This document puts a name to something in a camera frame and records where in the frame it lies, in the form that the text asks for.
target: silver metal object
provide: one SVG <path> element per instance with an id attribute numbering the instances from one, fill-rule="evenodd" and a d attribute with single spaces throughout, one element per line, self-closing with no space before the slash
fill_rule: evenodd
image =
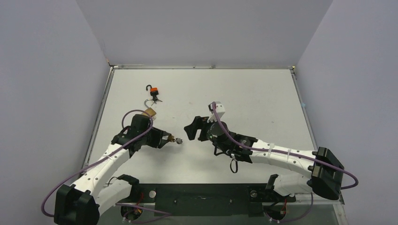
<path id="1" fill-rule="evenodd" d="M 182 140 L 181 138 L 176 138 L 176 143 L 177 143 L 177 144 L 182 144 L 182 143 L 183 143 L 183 140 Z"/>
<path id="2" fill-rule="evenodd" d="M 257 197 L 257 191 L 252 190 L 252 191 L 250 192 L 250 197 L 252 197 L 252 198 Z"/>
<path id="3" fill-rule="evenodd" d="M 150 107 L 146 104 L 147 101 L 152 101 L 152 102 L 153 102 L 152 105 L 156 104 L 156 102 L 154 102 L 151 98 L 145 99 L 144 105 L 145 105 L 145 107 L 146 107 L 147 109 L 150 108 Z"/>
<path id="4" fill-rule="evenodd" d="M 149 197 L 154 198 L 156 196 L 156 191 L 150 191 L 149 192 Z"/>

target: wall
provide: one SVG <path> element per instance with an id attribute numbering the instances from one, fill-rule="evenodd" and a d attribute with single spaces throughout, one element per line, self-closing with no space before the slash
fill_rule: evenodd
<path id="1" fill-rule="evenodd" d="M 0 223 L 53 224 L 41 201 L 81 168 L 109 66 L 75 1 L 2 0 L 0 32 Z"/>
<path id="2" fill-rule="evenodd" d="M 111 64 L 295 65 L 332 0 L 77 0 Z"/>
<path id="3" fill-rule="evenodd" d="M 359 178 L 343 191 L 351 225 L 397 224 L 397 10 L 334 0 L 297 65 L 317 144 Z"/>

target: purple cable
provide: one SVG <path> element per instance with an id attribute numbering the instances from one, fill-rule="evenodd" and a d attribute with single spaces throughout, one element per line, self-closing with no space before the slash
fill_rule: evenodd
<path id="1" fill-rule="evenodd" d="M 222 131 L 225 133 L 225 135 L 226 135 L 234 144 L 236 144 L 236 145 L 238 145 L 238 146 L 240 146 L 240 147 L 242 147 L 242 148 L 244 148 L 244 149 L 255 150 L 255 151 L 268 151 L 268 149 L 257 149 L 257 148 L 252 148 L 252 147 L 245 146 L 245 145 L 243 145 L 243 144 L 241 144 L 241 143 L 235 141 L 235 139 L 234 139 L 233 137 L 231 137 L 231 135 L 228 133 L 227 129 L 226 129 L 226 128 L 224 127 L 224 125 L 221 123 L 220 117 L 218 116 L 218 114 L 217 114 L 217 112 L 216 112 L 216 110 L 215 110 L 215 109 L 216 109 L 216 103 L 215 103 L 215 102 L 212 102 L 212 106 L 213 106 L 213 113 L 214 113 L 214 116 L 217 118 L 217 123 L 218 123 L 218 125 L 220 125 Z M 282 150 L 275 150 L 275 149 L 272 149 L 272 152 L 282 153 L 282 154 L 285 154 L 285 155 L 288 154 L 288 153 L 285 152 L 285 151 L 282 151 Z M 301 157 L 301 158 L 305 158 L 305 159 L 314 161 L 314 162 L 316 162 L 316 163 L 325 165 L 325 166 L 327 166 L 327 167 L 330 167 L 330 168 L 332 168 L 332 169 L 334 169 L 334 170 L 336 170 L 336 171 L 342 172 L 342 173 L 347 174 L 348 176 L 352 177 L 352 178 L 354 179 L 355 183 L 354 183 L 354 184 L 351 184 L 351 185 L 348 185 L 348 186 L 345 186 L 345 187 L 341 187 L 341 190 L 353 188 L 353 187 L 357 186 L 358 183 L 359 183 L 358 178 L 355 177 L 354 174 L 352 174 L 352 173 L 350 173 L 350 172 L 348 172 L 348 171 L 345 171 L 345 170 L 343 170 L 343 169 L 341 169 L 341 168 L 338 168 L 337 166 L 331 165 L 331 164 L 329 164 L 329 163 L 325 163 L 325 162 L 320 161 L 320 160 L 315 159 L 315 158 L 311 158 L 311 157 L 308 157 L 308 156 L 304 156 L 304 155 L 300 155 L 300 154 L 296 154 L 296 153 L 292 153 L 292 152 L 290 153 L 290 155 L 291 155 L 291 156 Z"/>
<path id="2" fill-rule="evenodd" d="M 149 119 L 151 120 L 151 125 L 150 125 L 149 128 L 148 128 L 146 131 L 144 131 L 142 134 L 140 134 L 140 135 L 138 135 L 137 137 L 131 139 L 131 140 L 128 141 L 128 142 L 126 142 L 124 145 L 120 146 L 118 149 L 116 149 L 116 150 L 113 151 L 111 154 L 109 154 L 109 156 L 113 156 L 113 155 L 116 154 L 118 151 L 122 150 L 124 147 L 126 147 L 127 145 L 129 145 L 130 143 L 132 143 L 132 142 L 136 141 L 137 139 L 141 138 L 142 136 L 146 135 L 146 134 L 152 129 L 152 127 L 153 127 L 153 119 L 152 119 L 151 115 L 150 115 L 149 113 L 147 113 L 147 112 L 145 112 L 145 111 L 142 111 L 142 110 L 139 110 L 139 109 L 131 110 L 131 111 L 127 112 L 127 113 L 123 116 L 123 119 L 122 119 L 122 127 L 123 127 L 123 128 L 124 128 L 124 126 L 123 126 L 123 124 L 124 124 L 124 118 L 126 118 L 126 116 L 127 116 L 128 114 L 132 113 L 132 112 L 141 112 L 141 113 L 143 112 L 143 113 L 145 113 L 146 115 L 148 115 L 148 116 L 149 116 Z M 73 175 L 71 175 L 71 176 L 65 178 L 63 181 L 61 181 L 59 184 L 57 184 L 57 185 L 47 194 L 47 196 L 44 198 L 43 202 L 41 203 L 41 212 L 42 212 L 45 216 L 54 217 L 53 214 L 50 214 L 50 213 L 46 212 L 46 210 L 44 209 L 44 205 L 46 204 L 48 198 L 50 198 L 50 196 L 51 196 L 59 187 L 61 187 L 61 185 L 64 184 L 66 181 L 72 179 L 74 176 L 76 176 L 76 175 L 82 173 L 83 171 L 86 171 L 86 170 L 88 170 L 88 169 L 90 169 L 90 168 L 92 168 L 92 167 L 94 167 L 94 166 L 96 166 L 96 165 L 98 165 L 98 164 L 100 164 L 100 163 L 106 161 L 107 159 L 109 159 L 109 158 L 108 158 L 108 157 L 105 157 L 105 158 L 103 158 L 103 159 L 101 159 L 101 160 L 99 160 L 99 161 L 97 161 L 97 162 L 95 162 L 95 163 L 93 163 L 93 164 L 91 164 L 91 165 L 89 165 L 89 166 L 87 166 L 87 167 L 81 169 L 81 170 L 78 171 L 77 173 L 75 173 L 75 174 L 73 174 Z"/>
<path id="3" fill-rule="evenodd" d="M 116 203 L 116 205 L 118 205 L 118 206 L 126 206 L 126 207 L 133 207 L 133 208 L 137 208 L 137 209 L 142 209 L 142 210 L 147 210 L 147 211 L 151 211 L 151 212 L 157 212 L 157 213 L 164 214 L 164 216 L 161 216 L 161 217 L 158 217 L 158 218 L 153 218 L 153 219 L 150 219 L 150 220 L 147 220 L 147 221 L 134 221 L 134 220 L 132 220 L 132 221 L 130 221 L 130 223 L 132 223 L 132 224 L 146 224 L 146 223 L 150 223 L 150 222 L 153 222 L 153 221 L 156 221 L 156 220 L 163 219 L 163 218 L 171 216 L 171 213 L 163 212 L 163 211 L 159 211 L 159 210 L 153 210 L 153 209 L 149 209 L 149 208 L 144 208 L 144 207 L 141 207 L 141 206 L 138 206 L 138 205 L 130 205 L 130 204 L 123 204 L 123 203 Z M 127 216 L 130 213 L 132 213 L 132 212 L 133 212 L 133 210 L 126 212 L 123 215 L 123 218 L 127 218 Z"/>
<path id="4" fill-rule="evenodd" d="M 265 213 L 265 215 L 267 215 L 267 217 L 271 218 L 272 221 L 277 222 L 277 223 L 293 222 L 293 221 L 296 221 L 296 220 L 304 218 L 308 213 L 310 213 L 311 210 L 312 210 L 312 206 L 313 205 L 314 205 L 314 195 L 311 192 L 311 205 L 310 205 L 310 208 L 304 214 L 302 214 L 301 216 L 293 218 L 293 219 L 276 220 L 276 219 L 273 219 L 272 217 L 270 217 L 267 213 Z"/>

